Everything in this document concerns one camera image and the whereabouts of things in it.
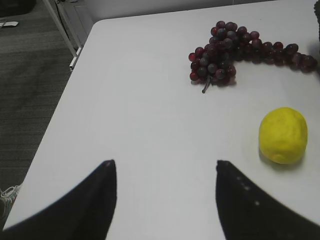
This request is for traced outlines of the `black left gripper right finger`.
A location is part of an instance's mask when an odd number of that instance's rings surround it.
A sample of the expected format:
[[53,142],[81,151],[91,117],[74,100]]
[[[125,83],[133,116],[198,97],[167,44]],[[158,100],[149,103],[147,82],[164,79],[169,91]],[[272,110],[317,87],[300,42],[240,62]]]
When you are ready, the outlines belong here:
[[230,161],[216,164],[215,201],[227,240],[318,240],[320,226],[280,203]]

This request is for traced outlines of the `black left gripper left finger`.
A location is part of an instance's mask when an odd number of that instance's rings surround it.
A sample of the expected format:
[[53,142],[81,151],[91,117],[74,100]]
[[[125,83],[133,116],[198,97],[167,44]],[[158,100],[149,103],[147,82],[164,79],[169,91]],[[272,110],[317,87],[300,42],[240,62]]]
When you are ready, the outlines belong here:
[[117,204],[114,160],[102,162],[66,195],[0,233],[2,240],[104,240]]

